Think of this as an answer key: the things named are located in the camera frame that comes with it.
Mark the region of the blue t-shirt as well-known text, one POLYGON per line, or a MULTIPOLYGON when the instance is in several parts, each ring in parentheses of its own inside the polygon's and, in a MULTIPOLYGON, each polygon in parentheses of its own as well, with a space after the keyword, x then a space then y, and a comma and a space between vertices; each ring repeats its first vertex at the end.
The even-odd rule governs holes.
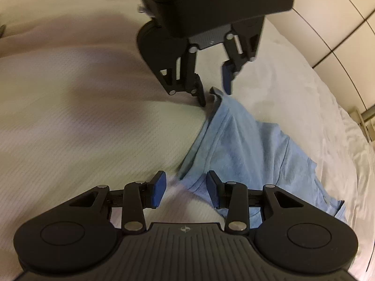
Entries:
POLYGON ((261 190, 273 184, 345 222, 345 203, 330 196, 316 175, 316 163, 275 123, 255 120, 246 108, 217 88, 214 108, 178 173, 182 184, 209 202, 206 174, 261 190))

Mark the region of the white wardrobe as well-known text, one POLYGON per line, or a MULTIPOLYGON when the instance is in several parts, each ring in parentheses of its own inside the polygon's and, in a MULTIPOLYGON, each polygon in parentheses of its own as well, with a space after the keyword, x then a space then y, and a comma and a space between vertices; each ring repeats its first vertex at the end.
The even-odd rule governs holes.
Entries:
POLYGON ((294 0, 268 20, 345 110, 374 105, 374 0, 294 0))

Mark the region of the white bed duvet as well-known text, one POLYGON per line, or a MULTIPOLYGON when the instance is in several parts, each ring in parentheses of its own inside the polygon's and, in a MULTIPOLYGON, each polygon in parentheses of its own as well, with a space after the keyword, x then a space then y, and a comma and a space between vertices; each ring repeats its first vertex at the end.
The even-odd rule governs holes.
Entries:
MULTIPOLYGON (((209 108, 167 95, 142 60, 139 0, 1 0, 1 279, 21 267, 17 228, 88 189, 122 189, 167 173, 149 221, 222 222, 177 172, 209 108)), ((343 200, 359 239, 350 273, 374 279, 374 150, 304 56, 271 22, 233 97, 257 120, 277 123, 343 200)))

